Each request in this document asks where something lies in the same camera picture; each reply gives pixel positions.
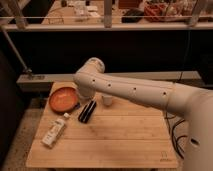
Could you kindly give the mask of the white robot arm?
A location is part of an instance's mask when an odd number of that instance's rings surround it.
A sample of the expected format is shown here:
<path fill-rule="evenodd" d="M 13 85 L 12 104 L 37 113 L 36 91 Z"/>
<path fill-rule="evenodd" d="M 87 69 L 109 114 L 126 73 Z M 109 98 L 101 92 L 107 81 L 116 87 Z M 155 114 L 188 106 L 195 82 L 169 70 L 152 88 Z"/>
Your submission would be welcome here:
<path fill-rule="evenodd" d="M 182 171 L 213 171 L 213 90 L 167 81 L 110 76 L 104 63 L 88 59 L 74 74 L 79 96 L 101 92 L 184 118 L 188 139 Z"/>

